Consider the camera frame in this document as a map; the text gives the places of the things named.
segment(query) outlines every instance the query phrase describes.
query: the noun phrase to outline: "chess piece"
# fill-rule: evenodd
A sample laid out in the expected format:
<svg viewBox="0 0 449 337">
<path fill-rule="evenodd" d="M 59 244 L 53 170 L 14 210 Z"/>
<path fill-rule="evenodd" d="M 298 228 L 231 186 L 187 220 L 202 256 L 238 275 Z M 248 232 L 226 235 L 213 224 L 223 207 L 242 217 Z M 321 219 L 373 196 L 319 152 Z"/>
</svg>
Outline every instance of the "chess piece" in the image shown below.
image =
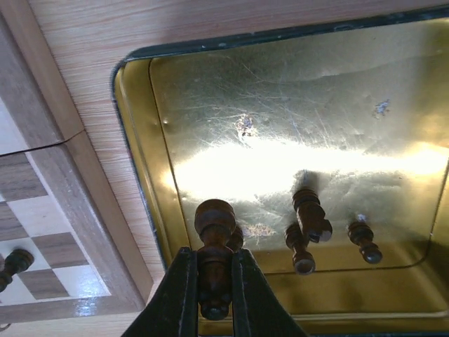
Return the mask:
<svg viewBox="0 0 449 337">
<path fill-rule="evenodd" d="M 5 259 L 4 269 L 0 272 L 0 293 L 13 281 L 13 275 L 24 272 L 34 262 L 33 255 L 24 249 L 15 249 Z"/>
<path fill-rule="evenodd" d="M 306 187 L 297 191 L 293 196 L 293 207 L 306 240 L 316 244 L 330 240 L 332 225 L 324 218 L 326 213 L 314 191 Z"/>
<path fill-rule="evenodd" d="M 363 221 L 356 221 L 348 227 L 348 237 L 353 244 L 360 247 L 363 259 L 374 265 L 382 260 L 379 247 L 373 242 L 374 233 Z"/>
<path fill-rule="evenodd" d="M 243 247 L 243 231 L 238 225 L 232 232 L 231 239 L 227 242 L 226 247 L 231 249 L 234 253 Z"/>
<path fill-rule="evenodd" d="M 231 262 L 226 246 L 236 229 L 234 210 L 219 199 L 206 200 L 195 213 L 195 230 L 204 247 L 198 250 L 198 302 L 206 319 L 218 321 L 229 313 L 232 301 Z"/>
<path fill-rule="evenodd" d="M 298 275 L 310 275 L 315 271 L 314 257 L 307 251 L 308 242 L 301 233 L 298 223 L 293 223 L 286 230 L 286 245 L 293 251 L 293 267 Z"/>
</svg>

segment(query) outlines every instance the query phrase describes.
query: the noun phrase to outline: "metal tin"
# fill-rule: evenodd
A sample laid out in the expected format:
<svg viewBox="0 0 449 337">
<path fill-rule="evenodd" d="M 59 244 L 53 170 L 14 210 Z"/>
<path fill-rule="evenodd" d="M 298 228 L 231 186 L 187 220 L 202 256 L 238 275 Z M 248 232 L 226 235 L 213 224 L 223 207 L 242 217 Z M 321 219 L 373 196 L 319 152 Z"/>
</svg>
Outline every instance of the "metal tin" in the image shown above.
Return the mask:
<svg viewBox="0 0 449 337">
<path fill-rule="evenodd" d="M 147 48 L 118 66 L 114 96 L 163 259 L 200 248 L 195 208 L 223 199 L 306 330 L 449 330 L 449 21 L 298 37 L 307 29 Z M 309 245 L 306 277 L 284 239 L 301 185 L 334 228 Z M 360 217 L 377 265 L 348 239 Z M 200 333 L 230 331 L 230 318 L 200 319 Z"/>
</svg>

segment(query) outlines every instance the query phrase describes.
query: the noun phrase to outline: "chessboard square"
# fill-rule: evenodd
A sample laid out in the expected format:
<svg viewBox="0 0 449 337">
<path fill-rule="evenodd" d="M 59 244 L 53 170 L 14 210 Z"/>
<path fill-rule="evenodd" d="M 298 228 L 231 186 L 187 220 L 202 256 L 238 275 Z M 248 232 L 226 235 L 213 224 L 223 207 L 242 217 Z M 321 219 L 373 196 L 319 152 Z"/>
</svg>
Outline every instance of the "chessboard square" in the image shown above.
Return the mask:
<svg viewBox="0 0 449 337">
<path fill-rule="evenodd" d="M 52 268 L 88 264 L 70 233 L 44 235 L 32 239 Z"/>
<path fill-rule="evenodd" d="M 111 295 L 89 265 L 55 268 L 53 271 L 71 297 L 87 298 Z"/>
<path fill-rule="evenodd" d="M 70 231 L 68 220 L 50 196 L 8 202 L 30 237 Z"/>
<path fill-rule="evenodd" d="M 0 255 L 6 258 L 14 249 L 24 249 L 29 251 L 33 257 L 34 262 L 28 268 L 28 271 L 49 269 L 46 259 L 42 256 L 40 250 L 36 247 L 33 240 L 30 237 L 24 239 L 15 239 L 8 241 L 0 241 Z"/>
<path fill-rule="evenodd" d="M 0 157 L 0 193 L 6 201 L 47 195 L 24 153 Z"/>
<path fill-rule="evenodd" d="M 0 202 L 0 239 L 4 241 L 23 237 L 28 237 L 28 234 L 20 221 L 15 217 L 6 202 Z"/>
<path fill-rule="evenodd" d="M 21 272 L 19 278 L 37 300 L 69 297 L 64 286 L 51 269 Z"/>
<path fill-rule="evenodd" d="M 33 295 L 17 275 L 13 275 L 13 281 L 0 293 L 0 300 L 3 305 L 36 302 Z"/>
</svg>

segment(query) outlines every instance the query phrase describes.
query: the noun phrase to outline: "scratched metal surface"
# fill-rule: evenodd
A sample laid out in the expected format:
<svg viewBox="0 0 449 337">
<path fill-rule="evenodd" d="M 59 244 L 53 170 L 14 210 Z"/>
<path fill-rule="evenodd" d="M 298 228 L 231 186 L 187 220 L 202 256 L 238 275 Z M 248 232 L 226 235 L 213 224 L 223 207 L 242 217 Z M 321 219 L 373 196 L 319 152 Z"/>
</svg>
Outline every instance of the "scratched metal surface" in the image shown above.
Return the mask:
<svg viewBox="0 0 449 337">
<path fill-rule="evenodd" d="M 301 184 L 334 227 L 312 249 L 352 245 L 357 214 L 380 246 L 427 242 L 448 163 L 448 58 L 449 23 L 434 20 L 154 60 L 192 247 L 195 208 L 219 198 L 246 247 L 286 250 Z"/>
</svg>

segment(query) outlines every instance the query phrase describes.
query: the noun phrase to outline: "chess pawn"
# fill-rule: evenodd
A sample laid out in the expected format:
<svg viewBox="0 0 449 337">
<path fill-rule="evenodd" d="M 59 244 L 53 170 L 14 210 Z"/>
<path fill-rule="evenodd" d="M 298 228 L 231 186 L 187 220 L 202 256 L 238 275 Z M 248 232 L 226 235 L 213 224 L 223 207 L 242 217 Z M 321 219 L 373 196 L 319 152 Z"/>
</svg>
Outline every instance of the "chess pawn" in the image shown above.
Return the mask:
<svg viewBox="0 0 449 337">
<path fill-rule="evenodd" d="M 5 259 L 4 269 L 0 272 L 0 293 L 13 281 L 13 275 L 24 272 L 34 262 L 34 257 L 24 249 L 15 249 Z"/>
</svg>

